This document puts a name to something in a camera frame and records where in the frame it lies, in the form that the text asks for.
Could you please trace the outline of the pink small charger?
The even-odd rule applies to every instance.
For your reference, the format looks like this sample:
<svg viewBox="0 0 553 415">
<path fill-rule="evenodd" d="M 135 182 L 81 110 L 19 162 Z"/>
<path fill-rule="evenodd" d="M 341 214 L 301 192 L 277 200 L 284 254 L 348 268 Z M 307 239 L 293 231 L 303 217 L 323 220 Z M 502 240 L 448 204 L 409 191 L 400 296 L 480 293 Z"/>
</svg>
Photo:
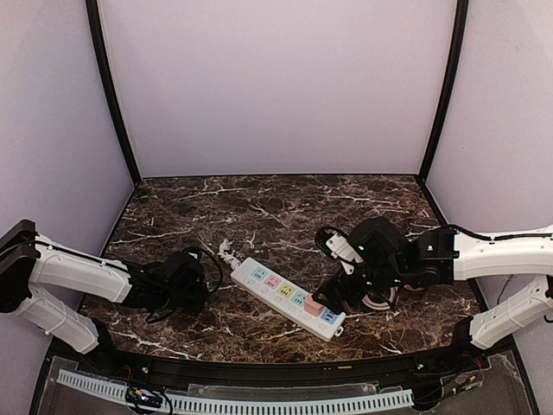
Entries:
<svg viewBox="0 0 553 415">
<path fill-rule="evenodd" d="M 317 303 L 313 299 L 312 294 L 308 294 L 304 300 L 303 309 L 306 313 L 310 314 L 311 316 L 320 317 L 322 312 L 325 309 L 325 306 L 321 303 Z"/>
</svg>

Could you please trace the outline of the white multicolour power strip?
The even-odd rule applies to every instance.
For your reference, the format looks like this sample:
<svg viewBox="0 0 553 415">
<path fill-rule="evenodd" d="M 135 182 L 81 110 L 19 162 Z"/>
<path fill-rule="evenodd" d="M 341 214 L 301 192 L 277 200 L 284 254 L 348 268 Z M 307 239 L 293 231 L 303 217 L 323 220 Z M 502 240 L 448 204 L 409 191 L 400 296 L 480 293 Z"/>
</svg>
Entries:
<svg viewBox="0 0 553 415">
<path fill-rule="evenodd" d="M 232 281 L 281 316 L 297 324 L 325 342 L 340 336 L 346 314 L 335 313 L 325 307 L 320 317 L 314 317 L 303 309 L 308 293 L 270 268 L 247 258 L 232 271 Z"/>
</svg>

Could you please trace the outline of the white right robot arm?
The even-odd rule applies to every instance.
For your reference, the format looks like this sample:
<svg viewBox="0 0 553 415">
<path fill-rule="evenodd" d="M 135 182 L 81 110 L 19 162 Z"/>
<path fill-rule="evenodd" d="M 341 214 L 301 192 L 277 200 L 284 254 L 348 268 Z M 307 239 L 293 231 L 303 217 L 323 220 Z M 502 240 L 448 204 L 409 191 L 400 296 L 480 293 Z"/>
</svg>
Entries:
<svg viewBox="0 0 553 415">
<path fill-rule="evenodd" d="M 491 276 L 531 275 L 520 291 L 454 326 L 452 345 L 473 353 L 544 318 L 552 310 L 552 228 L 475 233 L 454 224 L 408 239 L 384 216 L 360 222 L 350 233 L 322 227 L 315 244 L 341 264 L 315 291 L 315 302 L 336 314 L 345 306 L 380 300 L 391 309 L 402 290 L 419 291 Z"/>
</svg>

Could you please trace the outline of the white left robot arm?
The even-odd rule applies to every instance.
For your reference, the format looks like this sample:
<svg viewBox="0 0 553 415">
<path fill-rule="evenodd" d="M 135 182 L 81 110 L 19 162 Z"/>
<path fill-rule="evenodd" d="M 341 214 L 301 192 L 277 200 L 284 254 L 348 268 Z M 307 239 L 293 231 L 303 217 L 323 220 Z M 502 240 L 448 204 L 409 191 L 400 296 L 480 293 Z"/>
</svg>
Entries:
<svg viewBox="0 0 553 415">
<path fill-rule="evenodd" d="M 47 287 L 147 310 L 157 322 L 177 310 L 201 310 L 211 294 L 201 257 L 192 248 L 146 265 L 103 259 L 62 246 L 36 232 L 32 220 L 21 220 L 1 238 L 1 311 L 27 319 L 82 355 L 113 354 L 105 325 L 66 306 Z"/>
</svg>

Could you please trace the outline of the black front table rail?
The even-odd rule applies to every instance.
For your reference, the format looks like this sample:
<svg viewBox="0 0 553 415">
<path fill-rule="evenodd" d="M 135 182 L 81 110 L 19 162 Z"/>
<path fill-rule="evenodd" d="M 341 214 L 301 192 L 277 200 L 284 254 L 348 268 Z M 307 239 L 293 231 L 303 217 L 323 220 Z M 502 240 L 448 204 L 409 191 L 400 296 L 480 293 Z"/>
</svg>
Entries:
<svg viewBox="0 0 553 415">
<path fill-rule="evenodd" d="M 454 350 L 449 347 L 433 348 L 415 353 L 396 354 L 328 362 L 277 362 L 269 363 L 196 361 L 175 357 L 156 356 L 154 352 L 132 353 L 118 350 L 127 362 L 134 379 L 146 381 L 152 385 L 175 386 L 184 390 L 192 383 L 216 386 L 337 386 L 346 383 L 378 382 L 379 386 L 413 386 L 415 389 L 428 389 L 424 382 L 437 387 L 437 376 L 448 375 L 447 368 L 457 368 L 454 364 Z M 512 387 L 522 391 L 522 400 L 528 406 L 528 414 L 544 414 L 538 409 L 535 394 L 531 388 L 528 373 L 522 362 L 518 347 L 512 336 L 500 341 L 485 352 L 491 359 L 496 354 L 512 354 L 514 370 L 518 378 L 512 375 Z M 79 360 L 76 352 L 62 342 L 53 340 L 41 364 L 31 401 L 29 414 L 38 414 L 40 405 L 45 402 L 42 396 L 46 391 L 47 374 L 53 367 L 54 357 Z M 507 398 L 515 399 L 507 390 L 497 392 L 497 398 L 491 403 L 506 404 Z"/>
</svg>

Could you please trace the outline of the black right corner post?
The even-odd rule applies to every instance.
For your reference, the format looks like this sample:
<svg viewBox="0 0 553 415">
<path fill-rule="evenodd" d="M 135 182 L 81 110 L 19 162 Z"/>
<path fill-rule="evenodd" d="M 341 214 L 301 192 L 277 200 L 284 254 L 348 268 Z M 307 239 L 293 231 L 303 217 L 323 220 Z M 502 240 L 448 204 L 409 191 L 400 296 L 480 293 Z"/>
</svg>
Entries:
<svg viewBox="0 0 553 415">
<path fill-rule="evenodd" d="M 462 44 L 467 24 L 468 9 L 468 0 L 458 0 L 455 4 L 454 23 L 440 96 L 437 101 L 435 116 L 429 134 L 429 140 L 427 142 L 426 150 L 423 155 L 421 167 L 417 174 L 417 179 L 421 187 L 426 185 L 429 178 L 429 173 L 435 160 L 435 154 L 440 143 L 442 130 L 448 114 L 448 107 L 453 93 L 454 82 L 461 58 Z"/>
</svg>

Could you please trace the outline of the black corner post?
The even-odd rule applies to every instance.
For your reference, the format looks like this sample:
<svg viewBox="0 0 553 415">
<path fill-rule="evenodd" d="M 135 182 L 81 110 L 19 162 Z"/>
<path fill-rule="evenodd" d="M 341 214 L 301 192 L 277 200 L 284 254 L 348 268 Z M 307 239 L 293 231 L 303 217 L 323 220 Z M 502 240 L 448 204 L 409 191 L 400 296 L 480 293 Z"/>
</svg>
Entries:
<svg viewBox="0 0 553 415">
<path fill-rule="evenodd" d="M 429 140 L 427 142 L 426 150 L 423 155 L 421 167 L 417 174 L 417 179 L 421 187 L 426 185 L 429 178 L 429 173 L 435 160 L 435 154 L 440 143 L 442 130 L 448 114 L 448 107 L 453 93 L 454 82 L 461 58 L 462 44 L 467 24 L 468 9 L 468 0 L 458 0 L 455 4 L 454 23 L 440 96 L 437 101 L 435 116 L 429 134 Z"/>
<path fill-rule="evenodd" d="M 118 139 L 119 149 L 124 158 L 126 169 L 134 187 L 142 182 L 142 177 L 137 166 L 137 160 L 131 148 L 128 132 L 124 124 L 123 113 L 118 101 L 118 94 L 111 74 L 111 67 L 105 43 L 102 27 L 99 2 L 97 0 L 85 0 L 86 14 L 92 45 L 98 66 L 99 76 L 105 94 L 105 101 L 111 116 L 111 121 Z"/>
</svg>

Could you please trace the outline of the black left corner post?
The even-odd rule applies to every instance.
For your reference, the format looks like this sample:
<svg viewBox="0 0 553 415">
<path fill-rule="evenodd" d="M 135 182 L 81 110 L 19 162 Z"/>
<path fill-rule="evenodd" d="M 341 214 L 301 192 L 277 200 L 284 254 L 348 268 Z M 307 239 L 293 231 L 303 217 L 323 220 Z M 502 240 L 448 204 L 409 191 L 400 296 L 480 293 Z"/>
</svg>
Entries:
<svg viewBox="0 0 553 415">
<path fill-rule="evenodd" d="M 142 182 L 142 177 L 137 166 L 137 160 L 131 148 L 128 132 L 124 124 L 123 113 L 118 101 L 118 94 L 111 74 L 111 67 L 105 43 L 102 27 L 99 2 L 97 0 L 85 0 L 86 14 L 92 45 L 98 66 L 99 76 L 105 94 L 105 101 L 111 116 L 111 121 L 118 139 L 119 149 L 124 158 L 126 169 L 134 187 Z"/>
</svg>

